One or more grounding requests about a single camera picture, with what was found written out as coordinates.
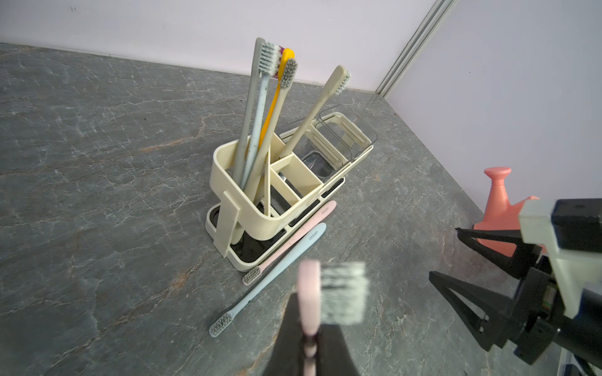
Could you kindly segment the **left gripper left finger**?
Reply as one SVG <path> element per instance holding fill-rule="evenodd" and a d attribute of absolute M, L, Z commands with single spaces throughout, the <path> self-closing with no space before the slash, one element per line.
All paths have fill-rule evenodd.
<path fill-rule="evenodd" d="M 297 294 L 290 295 L 265 376 L 300 376 L 304 371 L 303 330 Z"/>

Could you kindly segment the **yellow toothbrush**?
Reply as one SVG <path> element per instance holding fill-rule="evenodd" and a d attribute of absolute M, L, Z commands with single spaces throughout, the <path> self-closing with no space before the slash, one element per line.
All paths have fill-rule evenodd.
<path fill-rule="evenodd" d="M 271 121 L 272 114 L 274 112 L 274 107 L 276 105 L 276 102 L 277 102 L 277 99 L 278 99 L 278 96 L 279 96 L 279 92 L 280 92 L 280 88 L 281 88 L 281 84 L 282 84 L 282 76 L 284 74 L 285 65 L 286 65 L 286 63 L 287 63 L 287 61 L 289 59 L 292 59 L 292 58 L 294 58 L 296 56 L 295 52 L 293 50 L 291 50 L 291 49 L 288 49 L 288 48 L 281 48 L 281 53 L 282 53 L 281 54 L 281 61 L 280 61 L 280 64 L 278 66 L 278 72 L 277 72 L 277 88 L 276 88 L 276 91 L 274 93 L 274 97 L 273 97 L 273 100 L 272 100 L 272 103 L 271 103 L 271 107 L 270 107 L 270 109 L 268 111 L 268 114 L 266 116 L 266 120 L 265 120 L 265 122 L 263 124 L 263 127 L 261 129 L 261 133 L 260 133 L 260 145 L 263 144 L 264 138 L 265 138 L 266 133 L 267 133 L 268 125 L 269 125 L 269 123 Z"/>

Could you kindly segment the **light blue toothbrush vertical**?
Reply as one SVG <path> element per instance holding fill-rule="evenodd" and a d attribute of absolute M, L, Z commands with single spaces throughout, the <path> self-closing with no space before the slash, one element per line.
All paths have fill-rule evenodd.
<path fill-rule="evenodd" d="M 243 190 L 246 188 L 246 183 L 248 182 L 252 166 L 259 150 L 260 133 L 263 126 L 263 114 L 267 101 L 269 81 L 274 75 L 277 75 L 280 60 L 280 47 L 271 42 L 264 42 L 260 52 L 259 61 L 259 97 L 256 105 L 256 114 L 250 136 L 245 169 L 241 181 L 241 188 Z"/>

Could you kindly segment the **grey-green toothbrush vertical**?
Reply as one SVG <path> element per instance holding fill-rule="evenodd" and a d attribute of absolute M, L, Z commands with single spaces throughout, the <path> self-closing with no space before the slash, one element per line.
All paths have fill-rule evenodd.
<path fill-rule="evenodd" d="M 247 146 L 247 137 L 249 135 L 249 126 L 252 117 L 252 105 L 256 99 L 256 93 L 258 89 L 258 81 L 260 78 L 260 57 L 262 53 L 263 44 L 265 39 L 257 38 L 255 43 L 255 49 L 252 59 L 252 70 L 249 83 L 249 92 L 246 100 L 246 111 L 241 127 L 241 136 L 238 140 L 238 145 L 235 153 L 235 164 L 233 170 L 233 179 L 238 186 L 241 186 L 244 161 L 245 161 L 245 150 Z"/>

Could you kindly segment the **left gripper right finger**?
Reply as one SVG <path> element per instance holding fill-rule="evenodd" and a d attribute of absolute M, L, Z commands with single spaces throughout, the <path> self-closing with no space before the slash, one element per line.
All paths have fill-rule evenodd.
<path fill-rule="evenodd" d="M 318 332 L 317 375 L 359 376 L 341 327 L 322 325 Z"/>

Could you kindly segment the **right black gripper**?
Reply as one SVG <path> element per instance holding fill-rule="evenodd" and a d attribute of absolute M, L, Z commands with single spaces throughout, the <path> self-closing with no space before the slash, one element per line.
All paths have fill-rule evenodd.
<path fill-rule="evenodd" d="M 515 297 L 472 285 L 437 271 L 429 281 L 449 302 L 482 349 L 503 348 L 533 364 L 552 343 L 571 352 L 579 364 L 601 368 L 601 284 L 588 283 L 578 313 L 565 315 L 560 287 L 541 247 L 525 243 L 520 230 L 456 228 L 457 238 L 515 279 Z M 514 316 L 520 317 L 520 323 Z"/>

